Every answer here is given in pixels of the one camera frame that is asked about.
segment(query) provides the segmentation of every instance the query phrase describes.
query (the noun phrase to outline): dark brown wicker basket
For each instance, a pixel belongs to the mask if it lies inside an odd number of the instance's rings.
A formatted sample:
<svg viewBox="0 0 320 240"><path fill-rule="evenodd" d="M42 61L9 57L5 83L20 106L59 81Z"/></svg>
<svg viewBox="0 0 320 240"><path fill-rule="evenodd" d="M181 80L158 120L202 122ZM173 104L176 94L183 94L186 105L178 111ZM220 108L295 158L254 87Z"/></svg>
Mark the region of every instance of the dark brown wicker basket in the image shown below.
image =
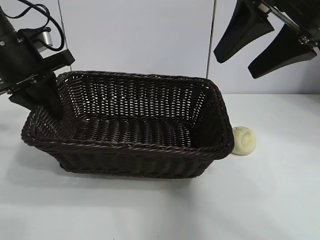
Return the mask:
<svg viewBox="0 0 320 240"><path fill-rule="evenodd" d="M65 116L43 107L25 143L74 173L194 178L234 148L219 89L203 78L73 71L58 77Z"/></svg>

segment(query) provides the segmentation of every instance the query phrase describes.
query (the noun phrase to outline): black cable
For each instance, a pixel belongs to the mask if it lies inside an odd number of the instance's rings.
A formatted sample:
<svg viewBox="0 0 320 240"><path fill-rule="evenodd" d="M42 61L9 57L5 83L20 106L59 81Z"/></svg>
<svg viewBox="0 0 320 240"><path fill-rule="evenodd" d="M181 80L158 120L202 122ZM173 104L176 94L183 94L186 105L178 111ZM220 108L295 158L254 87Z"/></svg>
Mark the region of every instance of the black cable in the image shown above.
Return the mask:
<svg viewBox="0 0 320 240"><path fill-rule="evenodd" d="M61 51L65 47L65 35L64 35L64 32L62 31L61 27L57 23L57 21L52 16L50 16L50 14L48 14L45 10L42 10L40 7L38 7L38 4L33 4L33 3L29 2L28 0L18 0L18 1L23 4L28 5L30 8L37 10L39 13L41 13L42 15L47 17L47 19L50 20L55 25L55 27L58 29L58 32L61 37L61 44L58 48L54 48L52 46L49 46L44 41L42 41L40 39L37 39L36 41L40 42L41 44L43 44L46 48L50 49L51 51L55 51L55 52Z"/></svg>

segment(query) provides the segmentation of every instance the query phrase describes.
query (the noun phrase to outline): white table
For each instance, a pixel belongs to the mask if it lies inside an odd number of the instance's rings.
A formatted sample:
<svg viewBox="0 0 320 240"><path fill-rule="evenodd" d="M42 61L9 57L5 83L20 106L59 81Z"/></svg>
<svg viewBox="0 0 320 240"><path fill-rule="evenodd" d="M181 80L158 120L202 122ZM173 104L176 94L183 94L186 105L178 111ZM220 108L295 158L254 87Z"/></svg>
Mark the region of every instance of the white table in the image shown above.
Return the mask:
<svg viewBox="0 0 320 240"><path fill-rule="evenodd" d="M225 95L257 149L193 180L64 172L0 97L1 240L319 240L320 96Z"/></svg>

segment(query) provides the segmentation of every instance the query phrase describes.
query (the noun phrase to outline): white wall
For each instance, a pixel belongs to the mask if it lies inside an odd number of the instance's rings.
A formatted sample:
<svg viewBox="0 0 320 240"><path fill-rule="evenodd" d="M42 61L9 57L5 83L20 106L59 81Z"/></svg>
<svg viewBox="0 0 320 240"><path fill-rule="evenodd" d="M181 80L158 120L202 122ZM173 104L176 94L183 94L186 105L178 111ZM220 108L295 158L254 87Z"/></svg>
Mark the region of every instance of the white wall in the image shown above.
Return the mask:
<svg viewBox="0 0 320 240"><path fill-rule="evenodd" d="M74 70L206 76L213 0L60 0Z"/></svg>
<svg viewBox="0 0 320 240"><path fill-rule="evenodd" d="M34 4L41 3L45 5L49 9L50 15L59 24L61 23L58 0L29 0L29 1ZM12 17L19 15L28 7L27 5L17 0L1 0L0 5L3 11ZM20 19L10 19L10 22L12 23L13 27L17 31L19 29L29 29L29 28L32 29L32 28L41 27L46 23L46 21L47 21L46 17L43 16L41 13L37 12L36 10L30 10L29 13L27 13L24 17ZM54 47L58 47L61 42L59 32L52 23L50 23L48 26L52 29L51 36L52 36L53 45ZM48 57L50 55L56 54L56 52L46 50L41 54L43 57ZM65 67L63 69L58 70L56 73L63 73L69 70L70 70L69 67Z"/></svg>
<svg viewBox="0 0 320 240"><path fill-rule="evenodd" d="M214 49L232 17L236 0L217 0ZM276 31L252 42L233 58L220 64L212 54L209 78L224 93L320 93L320 57L312 61L281 68L259 79L253 79L249 64L272 42L283 26L274 16L269 17Z"/></svg>

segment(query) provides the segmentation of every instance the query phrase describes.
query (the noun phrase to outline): yellow bun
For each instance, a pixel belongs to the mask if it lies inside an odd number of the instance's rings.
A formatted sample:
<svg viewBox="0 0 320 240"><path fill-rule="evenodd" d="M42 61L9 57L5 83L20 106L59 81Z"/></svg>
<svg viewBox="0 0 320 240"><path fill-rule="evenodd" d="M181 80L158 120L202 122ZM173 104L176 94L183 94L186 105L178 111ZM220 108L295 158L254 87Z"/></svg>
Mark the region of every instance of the yellow bun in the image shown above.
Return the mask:
<svg viewBox="0 0 320 240"><path fill-rule="evenodd" d="M235 146L233 154L249 155L254 152L257 146L256 135L250 128L238 126L233 128Z"/></svg>

